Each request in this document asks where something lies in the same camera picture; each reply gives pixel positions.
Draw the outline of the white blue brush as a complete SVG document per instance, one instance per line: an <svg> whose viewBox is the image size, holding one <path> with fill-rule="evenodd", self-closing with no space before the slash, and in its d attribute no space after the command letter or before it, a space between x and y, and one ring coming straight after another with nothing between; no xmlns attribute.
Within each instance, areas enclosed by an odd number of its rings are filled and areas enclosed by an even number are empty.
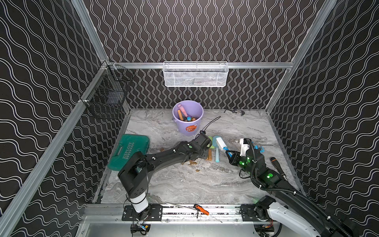
<svg viewBox="0 0 379 237"><path fill-rule="evenodd" d="M231 157L233 155L231 150L228 148L228 146L226 145L226 143L221 137L217 137L216 142L217 142L218 148L224 150L228 157Z"/></svg>

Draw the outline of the lime front trowel wooden handle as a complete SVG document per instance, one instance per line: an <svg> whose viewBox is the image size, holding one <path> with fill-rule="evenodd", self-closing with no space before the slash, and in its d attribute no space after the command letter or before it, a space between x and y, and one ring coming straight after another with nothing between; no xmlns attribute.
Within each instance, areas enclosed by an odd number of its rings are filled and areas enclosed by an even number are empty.
<svg viewBox="0 0 379 237"><path fill-rule="evenodd" d="M182 114L181 110L178 110L177 112L178 112L179 119L181 121L184 121L183 114Z"/></svg>

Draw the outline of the purple trowel pink handle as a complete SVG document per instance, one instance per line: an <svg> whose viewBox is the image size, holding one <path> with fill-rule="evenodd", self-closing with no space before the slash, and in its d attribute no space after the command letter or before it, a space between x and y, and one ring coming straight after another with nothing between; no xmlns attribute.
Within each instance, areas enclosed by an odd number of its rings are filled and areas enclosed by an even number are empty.
<svg viewBox="0 0 379 237"><path fill-rule="evenodd" d="M182 104L178 104L178 108L179 108L179 110L181 111L181 113L183 114L183 116L184 116L185 118L187 118L187 117L188 117L188 114L187 114L185 108L183 107L183 105L182 105Z"/></svg>

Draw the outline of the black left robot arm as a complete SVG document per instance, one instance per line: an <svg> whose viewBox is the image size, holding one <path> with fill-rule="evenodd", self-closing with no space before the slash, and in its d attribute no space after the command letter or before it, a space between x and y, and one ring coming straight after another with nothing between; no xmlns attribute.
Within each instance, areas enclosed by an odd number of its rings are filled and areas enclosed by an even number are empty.
<svg viewBox="0 0 379 237"><path fill-rule="evenodd" d="M155 154L136 152L118 172L117 176L126 191L126 197L140 214L149 209L147 193L152 176L175 164L206 159L212 140L204 133L191 141L181 141L171 149Z"/></svg>

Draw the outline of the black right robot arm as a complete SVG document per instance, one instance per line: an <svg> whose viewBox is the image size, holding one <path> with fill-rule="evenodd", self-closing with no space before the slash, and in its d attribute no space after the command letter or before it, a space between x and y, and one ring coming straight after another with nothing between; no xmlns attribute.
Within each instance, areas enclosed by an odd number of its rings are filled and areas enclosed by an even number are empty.
<svg viewBox="0 0 379 237"><path fill-rule="evenodd" d="M267 167L263 148L251 139L241 139L241 150L224 147L229 163L249 174L252 184L265 191L251 209L240 210L243 217L261 221L276 221L303 237L357 237L355 224L344 215L333 215L293 187L276 158L270 161L275 169Z"/></svg>

